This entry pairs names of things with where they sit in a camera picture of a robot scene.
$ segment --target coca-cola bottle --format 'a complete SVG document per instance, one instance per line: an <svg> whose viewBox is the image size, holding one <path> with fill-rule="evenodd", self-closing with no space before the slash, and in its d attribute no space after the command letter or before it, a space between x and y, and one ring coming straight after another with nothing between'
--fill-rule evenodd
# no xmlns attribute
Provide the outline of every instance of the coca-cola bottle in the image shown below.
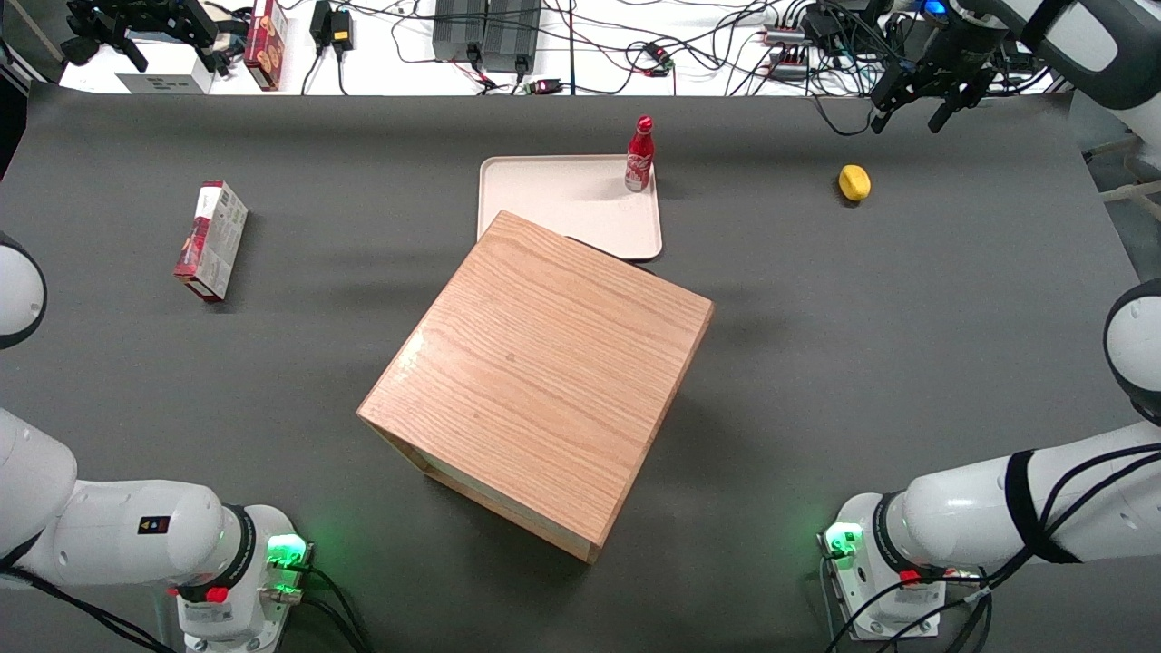
<svg viewBox="0 0 1161 653"><path fill-rule="evenodd" d="M637 119L637 132L629 141L629 157L625 165L625 186L634 193L649 187L649 171L652 166L652 119Z"/></svg>

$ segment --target gray table surface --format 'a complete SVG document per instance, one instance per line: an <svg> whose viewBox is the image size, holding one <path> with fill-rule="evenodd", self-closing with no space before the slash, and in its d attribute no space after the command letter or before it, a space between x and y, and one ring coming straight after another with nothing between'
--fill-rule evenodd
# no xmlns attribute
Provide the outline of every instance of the gray table surface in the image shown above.
<svg viewBox="0 0 1161 653"><path fill-rule="evenodd" d="M939 135L921 105L839 138L799 99L38 87L0 228L50 299L0 357L0 403L68 445L84 479L280 507L384 651L821 651L814 533L845 498L1134 418L1101 331L1135 279L1066 100L991 103ZM866 110L827 107L842 125ZM621 151L642 112L665 239L648 267L717 313L586 568L424 479L354 410L471 246L481 162ZM874 184L858 208L835 196L846 163ZM218 178L254 216L229 302L208 307L171 271L197 186ZM988 651L1152 650L1159 580L1153 560L1026 568ZM145 589L77 594L153 624ZM341 646L298 610L283 651ZM0 593L0 651L130 648Z"/></svg>

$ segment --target gray device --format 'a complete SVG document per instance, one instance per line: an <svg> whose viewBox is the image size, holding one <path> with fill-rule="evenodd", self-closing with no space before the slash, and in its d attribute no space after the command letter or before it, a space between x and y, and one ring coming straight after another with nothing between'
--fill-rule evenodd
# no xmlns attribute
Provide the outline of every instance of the gray device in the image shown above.
<svg viewBox="0 0 1161 653"><path fill-rule="evenodd" d="M484 69L531 73L536 65L540 0L491 0L484 29Z"/></svg>
<svg viewBox="0 0 1161 653"><path fill-rule="evenodd" d="M486 0L435 0L432 50L441 62L474 63L484 42Z"/></svg>

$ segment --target wooden box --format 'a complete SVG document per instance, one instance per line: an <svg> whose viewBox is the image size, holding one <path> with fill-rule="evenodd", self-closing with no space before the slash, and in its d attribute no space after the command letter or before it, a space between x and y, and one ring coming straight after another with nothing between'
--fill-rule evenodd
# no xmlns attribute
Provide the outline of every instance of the wooden box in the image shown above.
<svg viewBox="0 0 1161 653"><path fill-rule="evenodd" d="M712 314L500 213L358 414L425 474L592 564Z"/></svg>

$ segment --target red and white box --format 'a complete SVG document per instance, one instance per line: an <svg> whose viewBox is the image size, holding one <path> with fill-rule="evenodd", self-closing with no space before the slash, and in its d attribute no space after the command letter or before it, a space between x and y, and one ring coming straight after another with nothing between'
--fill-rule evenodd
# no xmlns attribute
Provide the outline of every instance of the red and white box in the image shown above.
<svg viewBox="0 0 1161 653"><path fill-rule="evenodd" d="M277 0L254 0L254 14L250 19L241 60L262 91L279 89L288 34L287 16Z"/></svg>
<svg viewBox="0 0 1161 653"><path fill-rule="evenodd" d="M202 184L194 228L173 268L173 275L199 297L208 302L225 299L248 213L225 181Z"/></svg>

